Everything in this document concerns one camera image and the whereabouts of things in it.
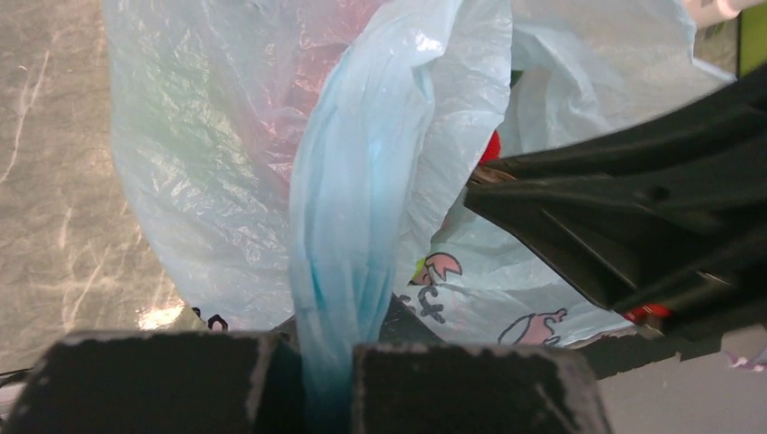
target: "red part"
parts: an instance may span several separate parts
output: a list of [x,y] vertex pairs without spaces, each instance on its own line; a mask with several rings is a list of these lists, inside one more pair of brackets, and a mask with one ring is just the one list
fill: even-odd
[[667,318],[671,316],[671,311],[668,310],[668,308],[665,306],[661,305],[645,305],[630,310],[630,312],[625,314],[623,317],[632,323],[637,323],[650,315],[656,316],[658,318]]
[[501,136],[497,131],[493,131],[493,135],[490,136],[488,147],[485,149],[485,154],[479,159],[479,163],[482,165],[490,160],[495,160],[501,155]]

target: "cartoon print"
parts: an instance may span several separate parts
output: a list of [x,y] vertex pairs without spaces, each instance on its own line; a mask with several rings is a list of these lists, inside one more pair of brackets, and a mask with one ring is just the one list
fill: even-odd
[[411,311],[413,314],[415,314],[415,313],[416,313],[416,309],[415,309],[415,307],[412,307],[412,306],[408,305],[408,303],[410,303],[410,302],[412,301],[412,298],[410,298],[409,296],[405,296],[405,295],[403,294],[403,295],[401,295],[401,296],[398,296],[398,297],[397,297],[397,299],[399,299],[400,301],[402,301],[402,303],[405,305],[405,308],[407,308],[407,309],[408,309],[409,311]]
[[752,371],[754,373],[767,371],[767,350],[762,351],[762,354],[751,360],[747,357],[738,357],[729,352],[725,352],[725,354],[727,354],[731,368]]
[[[197,315],[197,317],[199,317],[200,319],[203,319],[202,312],[200,311],[199,307],[192,307],[192,312],[194,312],[194,314]],[[218,314],[208,318],[206,323],[208,325],[208,328],[210,328],[214,332],[225,332],[225,331],[229,330],[229,323],[227,323]]]
[[431,285],[423,287],[418,291],[418,302],[421,303],[421,316],[431,316],[431,319],[434,321],[437,321],[440,324],[445,324],[445,317],[440,314],[441,311],[445,310],[445,305],[442,303],[433,305],[426,299],[427,294],[436,298],[440,292]]
[[[556,335],[556,332],[552,328],[551,324],[558,324],[564,320],[567,316],[567,309],[561,308],[554,313],[549,314],[529,314],[517,318],[509,327],[501,332],[498,337],[499,344],[521,344],[521,345],[554,345],[558,344],[562,339]],[[511,334],[506,341],[504,338],[507,334],[519,328],[522,329],[522,333],[517,339],[511,341]]]
[[448,273],[463,275],[463,268],[460,262],[449,253],[433,253],[423,262],[423,267],[418,274],[410,281],[411,285],[434,285],[436,282],[434,276],[441,281],[448,279]]

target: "white object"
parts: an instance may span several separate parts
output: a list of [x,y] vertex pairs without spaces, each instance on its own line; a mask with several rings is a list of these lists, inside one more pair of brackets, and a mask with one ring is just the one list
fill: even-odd
[[[678,0],[514,0],[511,58],[523,71],[497,128],[503,155],[566,146],[657,118],[729,80],[693,59]],[[517,239],[463,210],[397,296],[452,342],[585,344],[630,324],[589,303]]]
[[0,388],[0,417],[6,418],[22,393],[25,384],[16,382]]
[[685,7],[696,22],[697,28],[729,21],[743,9],[764,3],[765,0],[686,0]]

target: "translucent plastic bag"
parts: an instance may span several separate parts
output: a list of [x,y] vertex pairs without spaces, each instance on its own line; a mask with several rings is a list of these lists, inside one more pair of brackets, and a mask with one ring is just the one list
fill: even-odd
[[[693,59],[676,0],[512,0],[522,71],[498,127],[503,155],[569,145],[662,115],[734,78]],[[446,340],[584,344],[630,325],[578,294],[518,240],[457,204],[402,301]]]
[[[348,408],[353,346],[377,340],[394,286],[502,120],[510,23],[494,0],[395,0],[323,87],[290,183],[291,286],[314,419]],[[425,194],[438,200],[415,199]]]
[[[115,164],[204,319],[268,329],[292,313],[293,158],[325,78],[381,3],[105,0]],[[431,70],[435,111],[399,237],[403,284],[507,107],[508,4],[449,4],[460,13],[434,41],[447,51]]]

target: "green object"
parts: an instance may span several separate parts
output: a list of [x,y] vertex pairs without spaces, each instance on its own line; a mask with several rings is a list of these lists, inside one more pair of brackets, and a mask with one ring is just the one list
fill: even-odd
[[412,280],[415,280],[416,276],[418,276],[418,273],[421,272],[421,269],[423,268],[423,264],[426,263],[426,258],[419,260],[415,263],[415,274],[412,275]]
[[742,11],[740,25],[738,75],[743,76],[767,61],[767,4]]

